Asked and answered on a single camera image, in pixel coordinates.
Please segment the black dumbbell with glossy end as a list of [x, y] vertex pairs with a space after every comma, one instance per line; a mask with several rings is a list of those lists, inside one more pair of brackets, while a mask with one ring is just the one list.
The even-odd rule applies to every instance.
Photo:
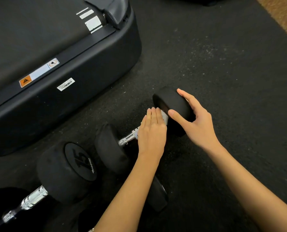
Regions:
[[[146, 204], [156, 212], [162, 211], [168, 204], [168, 194], [158, 178], [154, 176]], [[109, 202], [98, 202], [90, 204], [83, 210], [77, 219], [73, 232], [89, 232], [96, 225], [102, 214], [105, 212]]]

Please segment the large black rubber dumbbell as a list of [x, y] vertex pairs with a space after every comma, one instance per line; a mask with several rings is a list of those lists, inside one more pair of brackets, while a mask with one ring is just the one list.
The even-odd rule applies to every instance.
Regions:
[[0, 188], [0, 232], [40, 232], [48, 211], [45, 198], [62, 204], [83, 200], [97, 178], [91, 156], [78, 144], [61, 142], [46, 150], [37, 161], [41, 185], [29, 193], [16, 187]]

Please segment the person's right hand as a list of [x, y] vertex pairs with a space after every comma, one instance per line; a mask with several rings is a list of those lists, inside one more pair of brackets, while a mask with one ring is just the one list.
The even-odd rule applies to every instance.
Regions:
[[195, 121], [192, 122], [193, 131], [186, 133], [190, 140], [209, 155], [223, 152], [224, 147], [216, 137], [211, 114], [193, 95], [179, 88], [177, 89], [177, 93], [188, 101], [196, 116]]

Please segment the black rubber floor mat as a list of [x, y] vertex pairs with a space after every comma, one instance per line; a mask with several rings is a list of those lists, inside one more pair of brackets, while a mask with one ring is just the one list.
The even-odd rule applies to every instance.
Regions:
[[35, 190], [39, 156], [59, 141], [78, 142], [100, 176], [91, 195], [75, 205], [47, 197], [29, 212], [46, 213], [34, 220], [37, 231], [70, 232], [88, 206], [95, 224], [125, 180], [99, 160], [96, 130], [110, 122], [127, 134], [153, 106], [153, 92], [170, 86], [196, 97], [220, 143], [287, 204], [287, 33], [257, 0], [130, 3], [142, 42], [138, 63], [42, 139], [1, 157], [0, 188]]

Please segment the person's left hand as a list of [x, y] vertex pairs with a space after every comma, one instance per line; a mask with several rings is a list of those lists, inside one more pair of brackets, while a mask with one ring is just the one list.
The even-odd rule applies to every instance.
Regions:
[[146, 124], [138, 130], [138, 148], [140, 157], [148, 158], [151, 161], [160, 161], [165, 148], [167, 126], [165, 125], [161, 110], [157, 109], [158, 123], [151, 125], [151, 108], [146, 112]]

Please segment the small black rubber dumbbell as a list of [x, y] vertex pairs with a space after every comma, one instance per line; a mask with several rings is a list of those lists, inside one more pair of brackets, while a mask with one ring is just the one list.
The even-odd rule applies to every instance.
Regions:
[[[195, 114], [191, 106], [175, 89], [163, 87], [152, 96], [154, 107], [160, 108], [167, 115], [170, 109], [177, 111], [183, 118], [192, 122]], [[95, 149], [107, 169], [116, 174], [124, 174], [131, 167], [131, 159], [125, 152], [124, 146], [138, 139], [139, 127], [133, 129], [127, 136], [122, 137], [117, 128], [110, 123], [103, 124], [96, 132]], [[185, 135], [183, 128], [169, 117], [167, 130], [178, 137]]]

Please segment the person's right forearm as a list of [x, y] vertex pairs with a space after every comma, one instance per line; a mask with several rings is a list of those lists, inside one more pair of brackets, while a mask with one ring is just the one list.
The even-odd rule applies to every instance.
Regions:
[[262, 232], [287, 232], [287, 204], [220, 144], [203, 147], [228, 187]]

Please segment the person's left forearm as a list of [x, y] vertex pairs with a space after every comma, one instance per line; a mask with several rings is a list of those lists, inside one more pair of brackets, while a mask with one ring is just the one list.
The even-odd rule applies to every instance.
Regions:
[[126, 181], [91, 232], [137, 232], [141, 213], [163, 152], [139, 152]]

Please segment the black equipment base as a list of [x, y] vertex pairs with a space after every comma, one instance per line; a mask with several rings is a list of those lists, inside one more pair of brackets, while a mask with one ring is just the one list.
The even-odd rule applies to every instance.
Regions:
[[210, 6], [214, 6], [218, 4], [219, 2], [226, 1], [226, 0], [180, 0], [180, 1], [210, 7]]

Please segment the black treadmill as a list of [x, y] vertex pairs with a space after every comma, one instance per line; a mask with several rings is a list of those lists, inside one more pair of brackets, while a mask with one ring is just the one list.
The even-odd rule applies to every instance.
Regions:
[[129, 0], [0, 0], [0, 157], [38, 139], [140, 55]]

